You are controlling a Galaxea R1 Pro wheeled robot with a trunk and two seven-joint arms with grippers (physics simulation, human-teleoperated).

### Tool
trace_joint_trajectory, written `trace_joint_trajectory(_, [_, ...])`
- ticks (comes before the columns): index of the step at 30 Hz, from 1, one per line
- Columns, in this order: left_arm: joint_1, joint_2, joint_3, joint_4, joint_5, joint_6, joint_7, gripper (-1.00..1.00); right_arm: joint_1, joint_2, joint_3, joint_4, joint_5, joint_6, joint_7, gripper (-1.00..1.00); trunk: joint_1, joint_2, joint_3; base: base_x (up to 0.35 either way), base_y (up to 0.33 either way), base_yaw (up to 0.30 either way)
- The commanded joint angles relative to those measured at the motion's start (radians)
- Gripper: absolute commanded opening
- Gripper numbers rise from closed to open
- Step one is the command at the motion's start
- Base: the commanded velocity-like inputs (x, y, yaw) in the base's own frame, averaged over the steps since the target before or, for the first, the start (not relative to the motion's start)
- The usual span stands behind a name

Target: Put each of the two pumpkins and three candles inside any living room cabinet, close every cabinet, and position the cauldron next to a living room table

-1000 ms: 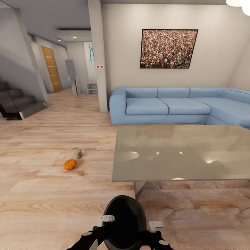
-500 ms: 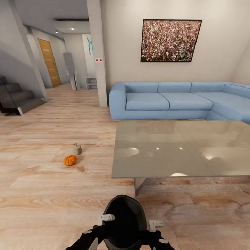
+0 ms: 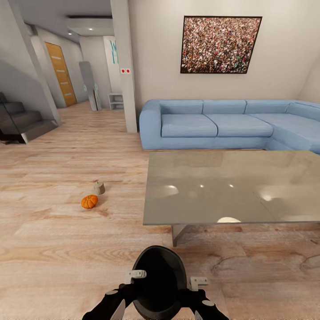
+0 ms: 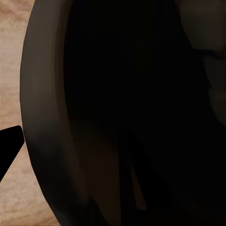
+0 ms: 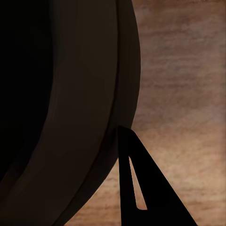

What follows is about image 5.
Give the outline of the cauldron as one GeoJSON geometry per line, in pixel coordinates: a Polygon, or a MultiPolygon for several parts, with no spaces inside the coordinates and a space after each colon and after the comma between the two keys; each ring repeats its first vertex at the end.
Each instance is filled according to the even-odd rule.
{"type": "Polygon", "coordinates": [[[0,0],[0,130],[24,144],[0,181],[0,226],[64,226],[119,157],[141,53],[131,0],[0,0]]]}

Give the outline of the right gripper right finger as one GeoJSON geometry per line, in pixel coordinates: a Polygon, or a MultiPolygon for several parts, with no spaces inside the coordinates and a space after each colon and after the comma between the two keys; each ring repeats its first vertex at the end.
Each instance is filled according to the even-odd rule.
{"type": "Polygon", "coordinates": [[[136,133],[119,126],[121,226],[197,226],[136,133]],[[129,157],[147,210],[137,208],[129,157]]]}

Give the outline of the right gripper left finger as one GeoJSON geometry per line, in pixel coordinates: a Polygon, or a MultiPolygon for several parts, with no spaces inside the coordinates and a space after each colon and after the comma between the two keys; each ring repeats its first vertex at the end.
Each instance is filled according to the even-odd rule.
{"type": "Polygon", "coordinates": [[[24,144],[21,126],[0,130],[0,181],[24,144]]]}

